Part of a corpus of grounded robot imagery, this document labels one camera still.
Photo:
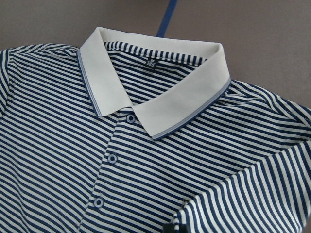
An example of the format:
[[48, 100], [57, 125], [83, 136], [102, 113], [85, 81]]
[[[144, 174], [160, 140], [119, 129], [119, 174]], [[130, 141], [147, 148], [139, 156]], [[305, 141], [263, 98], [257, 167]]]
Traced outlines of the blue white striped polo shirt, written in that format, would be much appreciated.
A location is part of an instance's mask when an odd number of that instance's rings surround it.
[[311, 111], [219, 43], [98, 27], [0, 53], [3, 233], [299, 233]]

